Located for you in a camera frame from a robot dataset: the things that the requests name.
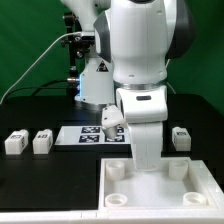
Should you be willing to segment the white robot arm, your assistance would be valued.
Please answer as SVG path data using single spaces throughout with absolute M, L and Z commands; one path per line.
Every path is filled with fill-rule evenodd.
M 195 37 L 186 0 L 60 0 L 81 25 L 77 53 L 79 105 L 102 111 L 107 137 L 128 129 L 135 168 L 154 170 L 167 120 L 166 61 L 182 56 Z

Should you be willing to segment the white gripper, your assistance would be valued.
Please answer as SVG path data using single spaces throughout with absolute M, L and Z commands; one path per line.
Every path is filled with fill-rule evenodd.
M 163 148 L 163 122 L 168 118 L 167 88 L 118 88 L 116 102 L 129 131 L 135 168 L 141 171 L 157 169 Z

